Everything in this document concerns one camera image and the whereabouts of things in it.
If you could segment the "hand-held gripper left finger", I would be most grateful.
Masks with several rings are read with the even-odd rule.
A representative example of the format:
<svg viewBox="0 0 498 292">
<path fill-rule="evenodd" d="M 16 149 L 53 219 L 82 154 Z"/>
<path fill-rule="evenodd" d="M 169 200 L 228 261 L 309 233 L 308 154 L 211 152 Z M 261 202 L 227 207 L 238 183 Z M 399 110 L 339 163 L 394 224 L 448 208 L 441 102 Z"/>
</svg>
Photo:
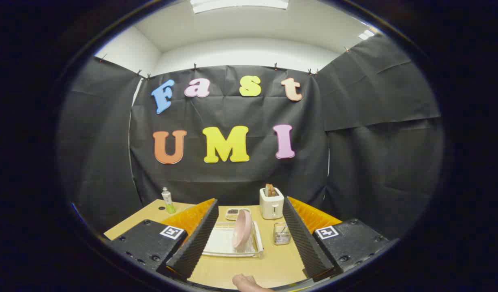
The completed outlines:
<svg viewBox="0 0 498 292">
<path fill-rule="evenodd" d="M 145 270 L 186 280 L 197 266 L 218 215 L 218 200 L 211 198 L 161 222 L 143 219 L 110 246 Z"/>
</svg>

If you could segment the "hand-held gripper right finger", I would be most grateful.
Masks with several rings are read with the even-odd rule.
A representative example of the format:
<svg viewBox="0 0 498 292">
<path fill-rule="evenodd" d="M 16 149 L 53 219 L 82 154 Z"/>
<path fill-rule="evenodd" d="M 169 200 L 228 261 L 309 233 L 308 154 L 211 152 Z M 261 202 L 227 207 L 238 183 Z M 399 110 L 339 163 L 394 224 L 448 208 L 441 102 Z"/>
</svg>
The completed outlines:
<svg viewBox="0 0 498 292">
<path fill-rule="evenodd" d="M 391 245 L 359 219 L 341 221 L 290 196 L 284 199 L 283 215 L 304 272 L 313 281 L 348 272 Z"/>
</svg>

